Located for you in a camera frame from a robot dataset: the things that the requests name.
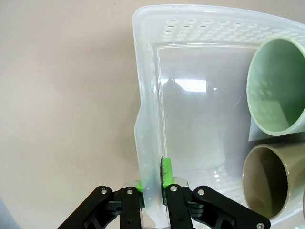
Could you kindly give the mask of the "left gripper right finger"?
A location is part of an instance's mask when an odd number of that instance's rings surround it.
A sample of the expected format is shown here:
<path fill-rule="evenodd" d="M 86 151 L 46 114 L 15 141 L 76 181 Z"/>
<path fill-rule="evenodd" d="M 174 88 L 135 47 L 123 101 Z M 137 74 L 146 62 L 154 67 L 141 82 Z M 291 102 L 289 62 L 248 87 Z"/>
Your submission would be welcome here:
<path fill-rule="evenodd" d="M 163 203 L 172 229 L 192 229 L 193 221 L 211 229 L 269 229 L 268 218 L 208 186 L 191 190 L 184 179 L 173 177 L 170 158 L 161 158 Z"/>

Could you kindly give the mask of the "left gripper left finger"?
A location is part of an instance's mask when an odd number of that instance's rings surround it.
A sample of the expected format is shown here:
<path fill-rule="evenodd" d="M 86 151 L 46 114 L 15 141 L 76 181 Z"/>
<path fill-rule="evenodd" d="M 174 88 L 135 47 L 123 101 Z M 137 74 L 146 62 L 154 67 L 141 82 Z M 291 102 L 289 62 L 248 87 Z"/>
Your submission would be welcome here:
<path fill-rule="evenodd" d="M 117 191 L 99 186 L 59 226 L 60 229 L 105 229 L 120 216 L 121 229 L 142 229 L 142 184 L 135 180 Z"/>

